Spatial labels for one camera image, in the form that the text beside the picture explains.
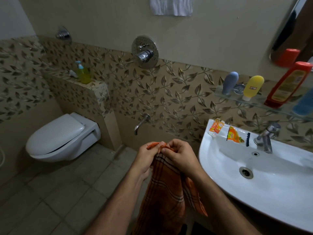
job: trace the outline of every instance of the glass shelf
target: glass shelf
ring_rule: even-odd
[[[292,107],[294,107],[298,101],[287,102],[287,103],[283,104],[280,108],[273,109],[271,107],[264,105],[266,97],[263,95],[256,95],[253,98],[251,98],[250,101],[247,102],[247,101],[242,99],[243,95],[236,94],[233,91],[231,91],[229,95],[223,95],[222,89],[223,89],[222,86],[218,86],[214,92],[214,95],[216,97],[219,97],[219,98],[236,101],[238,103],[243,103],[243,104],[246,104],[249,106],[259,107],[259,108],[271,111],[273,113],[285,114],[285,115],[289,115],[289,116],[292,116],[295,118],[303,119],[305,121],[313,121],[313,114],[312,113],[309,115],[301,116],[301,115],[297,115],[297,114],[292,112]]]

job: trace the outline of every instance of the hand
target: hand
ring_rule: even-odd
[[[168,146],[175,149],[177,153],[169,149],[162,149],[161,152],[170,158],[175,166],[177,166],[181,172],[185,173],[186,176],[192,178],[195,173],[202,170],[202,167],[188,142],[173,139],[168,143]]]
[[[146,143],[139,148],[136,158],[130,169],[143,179],[146,179],[149,176],[150,166],[152,164],[155,154],[157,154],[159,150],[159,147],[161,145],[166,145],[165,142],[160,142],[154,148],[147,150],[147,146],[149,146],[151,143],[154,142]]]

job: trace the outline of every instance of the white towel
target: white towel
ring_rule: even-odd
[[[150,8],[154,15],[190,16],[194,0],[150,0]]]

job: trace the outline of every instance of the floor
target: floor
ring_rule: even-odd
[[[0,187],[0,235],[82,234],[135,156],[128,147],[114,153],[95,144],[70,162],[35,161]],[[148,182],[141,188],[131,225]]]

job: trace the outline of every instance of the striped cloth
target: striped cloth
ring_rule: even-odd
[[[143,198],[133,235],[152,232],[177,235],[185,222],[185,206],[206,215],[192,180],[185,177],[163,154],[153,160],[153,171]]]

